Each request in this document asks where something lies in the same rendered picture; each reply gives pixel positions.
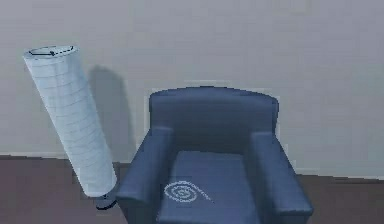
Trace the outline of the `white cylinder floor lamp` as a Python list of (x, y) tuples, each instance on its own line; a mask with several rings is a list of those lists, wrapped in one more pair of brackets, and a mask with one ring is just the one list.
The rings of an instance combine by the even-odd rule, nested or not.
[(23, 54), (84, 194), (99, 210), (116, 204), (117, 176), (88, 79), (75, 45)]

